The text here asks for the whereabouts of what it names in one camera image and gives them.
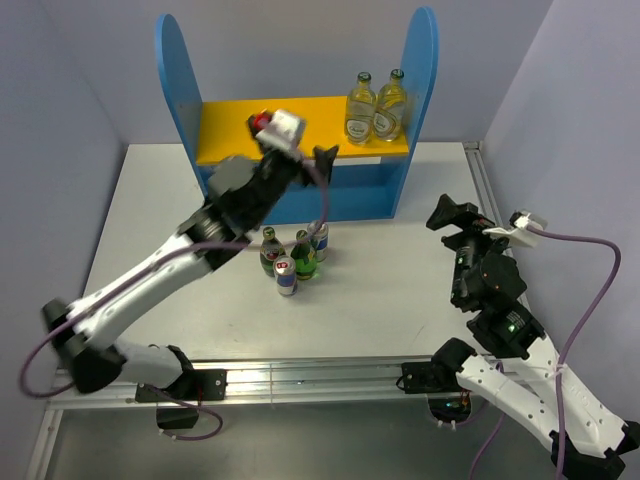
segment gray floor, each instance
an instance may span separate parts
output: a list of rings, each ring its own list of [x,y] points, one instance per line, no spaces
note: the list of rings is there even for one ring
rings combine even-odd
[[[423,399],[219,412],[220,436],[196,443],[159,437],[152,410],[65,413],[48,479],[462,480],[498,418],[491,408],[456,433],[438,430]],[[547,452],[507,419],[475,480],[550,478]]]

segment blue can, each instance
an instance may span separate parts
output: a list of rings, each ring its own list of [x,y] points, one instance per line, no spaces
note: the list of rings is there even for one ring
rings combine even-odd
[[[288,255],[281,255],[273,262],[273,272],[276,274],[278,293],[290,297],[298,291],[296,277],[296,262]]]

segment glass bottle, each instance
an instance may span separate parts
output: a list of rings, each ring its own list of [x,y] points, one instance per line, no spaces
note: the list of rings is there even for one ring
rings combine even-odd
[[[264,273],[270,277],[274,277],[273,262],[281,255],[286,255],[284,246],[276,238],[276,231],[273,227],[265,227],[262,230],[262,245],[260,246],[260,264],[264,269]]]
[[[371,74],[360,72],[358,84],[347,97],[344,133],[355,144],[367,143],[373,129],[373,114],[376,109],[376,94],[371,90]]]
[[[309,280],[316,271],[318,259],[316,258],[316,250],[311,245],[309,234],[306,230],[299,230],[296,233],[296,240],[303,239],[303,242],[293,247],[291,258],[296,262],[298,280]]]
[[[407,105],[407,92],[402,88],[404,72],[391,70],[389,83],[380,89],[373,129],[380,140],[391,142],[402,132],[402,116]]]

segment bottle cap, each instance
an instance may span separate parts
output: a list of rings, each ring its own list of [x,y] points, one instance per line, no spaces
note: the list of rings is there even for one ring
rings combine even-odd
[[[360,72],[358,74],[358,81],[359,82],[370,82],[371,81],[371,74],[369,72]]]
[[[273,240],[274,238],[276,238],[276,231],[273,229],[273,227],[264,227],[264,229],[262,230],[262,236],[265,240]]]
[[[307,232],[311,233],[311,232],[315,231],[316,229],[318,229],[318,231],[316,232],[316,235],[323,236],[323,235],[325,235],[327,233],[327,231],[329,230],[329,227],[327,226],[326,223],[323,223],[320,226],[320,228],[318,228],[318,220],[314,220],[307,227]]]
[[[402,80],[404,78],[404,72],[399,68],[394,68],[391,70],[391,78],[394,80]]]

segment blue shelf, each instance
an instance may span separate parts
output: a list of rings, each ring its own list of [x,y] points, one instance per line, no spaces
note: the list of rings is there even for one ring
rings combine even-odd
[[[156,23],[156,61],[169,111],[198,183],[206,194],[206,180],[215,167],[196,164],[203,101],[178,22],[168,14],[161,15]],[[395,215],[435,85],[438,29],[432,9],[421,7],[413,14],[400,66],[405,73],[403,85],[408,97],[403,126],[409,154],[383,157],[382,163],[376,165],[336,166],[329,189],[332,222]],[[321,206],[321,195],[315,188],[292,186],[266,223],[306,223],[318,217]]]

